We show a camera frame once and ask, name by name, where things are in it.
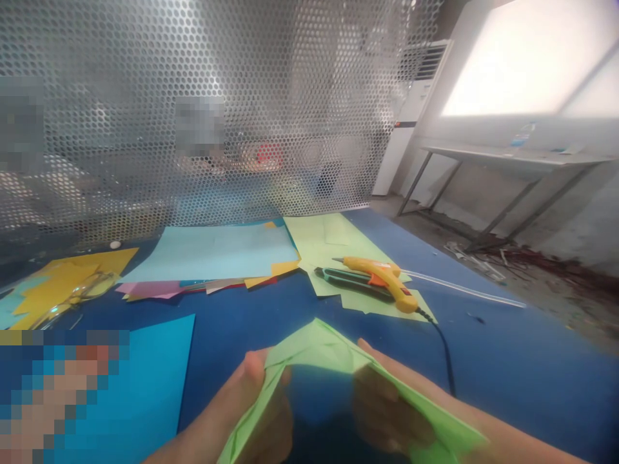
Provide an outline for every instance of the person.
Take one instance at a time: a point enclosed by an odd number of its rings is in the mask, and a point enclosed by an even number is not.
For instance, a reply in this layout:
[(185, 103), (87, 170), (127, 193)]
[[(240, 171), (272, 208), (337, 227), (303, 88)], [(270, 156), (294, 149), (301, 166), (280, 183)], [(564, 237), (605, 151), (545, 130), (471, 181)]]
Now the person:
[[(359, 339), (358, 345), (394, 377), (487, 438), (487, 444), (466, 456), (459, 456), (460, 462), (584, 462), (452, 397), (419, 373), (375, 350), (365, 340)], [(228, 436), (260, 393), (267, 354), (268, 349), (247, 353), (195, 421), (144, 464), (215, 464)], [(284, 389), (289, 381), (290, 370), (282, 375), (273, 398), (237, 460), (239, 464), (277, 464), (288, 457), (292, 449), (293, 420)], [(353, 391), (355, 424), (360, 436), (370, 445), (384, 452), (407, 456), (410, 447), (428, 447), (437, 439), (430, 422), (398, 395), (392, 383), (373, 369), (366, 367), (355, 373)]]

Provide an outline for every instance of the metal mesh panel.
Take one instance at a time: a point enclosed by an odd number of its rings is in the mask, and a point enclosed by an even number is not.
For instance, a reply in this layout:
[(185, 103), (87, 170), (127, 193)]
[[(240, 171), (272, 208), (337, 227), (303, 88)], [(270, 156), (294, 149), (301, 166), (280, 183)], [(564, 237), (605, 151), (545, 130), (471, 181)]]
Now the metal mesh panel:
[(441, 2), (3, 0), (3, 249), (366, 204)]

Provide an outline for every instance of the plastic bottle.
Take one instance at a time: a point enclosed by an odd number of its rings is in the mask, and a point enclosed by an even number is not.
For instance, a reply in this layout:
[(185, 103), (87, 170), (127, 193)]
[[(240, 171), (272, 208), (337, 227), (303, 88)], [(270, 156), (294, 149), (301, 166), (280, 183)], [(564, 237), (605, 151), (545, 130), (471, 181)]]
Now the plastic bottle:
[(518, 150), (524, 146), (524, 144), (531, 137), (531, 133), (535, 130), (535, 121), (531, 121), (529, 124), (525, 124), (520, 128), (518, 133), (514, 136), (509, 144), (511, 154), (518, 153)]

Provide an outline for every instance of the black cable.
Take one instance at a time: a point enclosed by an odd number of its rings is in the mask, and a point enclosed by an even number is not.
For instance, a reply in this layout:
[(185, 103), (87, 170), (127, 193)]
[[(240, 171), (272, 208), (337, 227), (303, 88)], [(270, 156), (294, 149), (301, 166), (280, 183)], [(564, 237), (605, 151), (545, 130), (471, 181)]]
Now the black cable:
[(425, 312), (421, 308), (417, 308), (417, 312), (421, 314), (424, 318), (426, 318), (426, 320), (430, 324), (434, 325), (434, 328), (437, 330), (438, 334), (440, 335), (441, 340), (443, 340), (443, 347), (445, 348), (445, 363), (447, 364), (447, 378), (449, 380), (449, 391), (454, 398), (457, 398), (456, 382), (453, 379), (453, 369), (451, 368), (451, 353), (449, 352), (449, 345), (447, 344), (447, 340), (445, 340), (445, 336), (443, 335), (443, 332), (438, 328), (438, 324), (434, 322), (434, 319), (432, 319), (432, 316), (430, 316), (427, 312)]

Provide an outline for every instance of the air conditioner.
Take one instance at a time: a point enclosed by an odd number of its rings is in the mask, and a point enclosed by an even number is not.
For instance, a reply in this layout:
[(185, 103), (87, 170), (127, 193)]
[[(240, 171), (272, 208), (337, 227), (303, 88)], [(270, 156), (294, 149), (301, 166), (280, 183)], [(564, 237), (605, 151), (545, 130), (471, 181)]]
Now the air conditioner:
[[(389, 193), (389, 188), (393, 182), (400, 161), (404, 156), (408, 142), (413, 136), (415, 125), (422, 114), (426, 101), (429, 99), (432, 85), (438, 79), (441, 70), (441, 64), (444, 62), (448, 50), (449, 40), (432, 42), (426, 51), (426, 55), (421, 65), (412, 76), (403, 75), (403, 80), (412, 81), (409, 87), (408, 95), (395, 123), (395, 127), (391, 132), (391, 137), (387, 143), (385, 155), (383, 156), (376, 183), (372, 195), (384, 196)], [(414, 68), (408, 66), (406, 61), (417, 59), (415, 48), (411, 46), (407, 53), (405, 50), (402, 54), (401, 68)]]

